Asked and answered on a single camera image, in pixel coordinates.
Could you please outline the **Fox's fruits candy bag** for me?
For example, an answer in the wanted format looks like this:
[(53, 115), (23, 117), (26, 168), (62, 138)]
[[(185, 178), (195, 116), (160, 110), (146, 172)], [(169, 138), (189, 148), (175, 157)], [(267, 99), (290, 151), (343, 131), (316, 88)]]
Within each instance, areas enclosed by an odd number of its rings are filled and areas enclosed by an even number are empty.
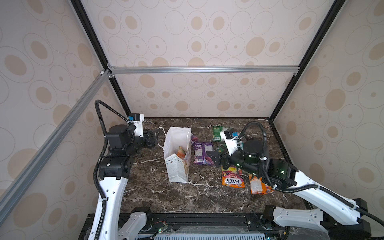
[(232, 188), (245, 188), (242, 170), (229, 167), (228, 169), (222, 168), (222, 185)]
[(186, 151), (183, 149), (182, 146), (179, 146), (178, 151), (177, 151), (177, 156), (183, 160), (186, 157)]

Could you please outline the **white paper gift bag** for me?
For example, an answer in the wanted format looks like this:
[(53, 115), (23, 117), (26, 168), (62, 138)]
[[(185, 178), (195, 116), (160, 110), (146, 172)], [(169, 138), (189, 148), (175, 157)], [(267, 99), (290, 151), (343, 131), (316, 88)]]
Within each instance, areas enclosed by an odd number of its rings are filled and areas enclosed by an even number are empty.
[[(191, 129), (170, 127), (167, 131), (159, 127), (166, 136), (162, 149), (170, 182), (187, 183), (191, 163)], [(186, 151), (186, 157), (181, 160), (177, 156), (179, 146)]]

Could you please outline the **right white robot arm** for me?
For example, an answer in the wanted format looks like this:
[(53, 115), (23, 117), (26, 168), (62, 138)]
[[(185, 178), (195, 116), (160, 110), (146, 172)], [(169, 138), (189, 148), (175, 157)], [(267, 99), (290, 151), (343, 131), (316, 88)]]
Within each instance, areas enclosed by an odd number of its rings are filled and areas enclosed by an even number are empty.
[(235, 148), (229, 152), (208, 151), (217, 167), (237, 167), (262, 180), (280, 193), (294, 194), (316, 206), (293, 210), (266, 206), (261, 220), (267, 226), (299, 227), (328, 234), (332, 240), (372, 240), (370, 223), (375, 217), (362, 199), (347, 199), (313, 181), (293, 165), (270, 159), (267, 150)]

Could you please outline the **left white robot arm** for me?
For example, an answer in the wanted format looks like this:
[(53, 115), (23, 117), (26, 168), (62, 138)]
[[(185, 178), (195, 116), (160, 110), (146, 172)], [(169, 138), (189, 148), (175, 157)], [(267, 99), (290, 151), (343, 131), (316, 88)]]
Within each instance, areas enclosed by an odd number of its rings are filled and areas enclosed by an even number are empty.
[(157, 130), (136, 134), (136, 126), (116, 125), (104, 131), (104, 146), (94, 169), (98, 205), (89, 233), (90, 240), (134, 240), (143, 228), (151, 226), (149, 208), (130, 214), (119, 227), (122, 198), (135, 157), (142, 149), (155, 148)]

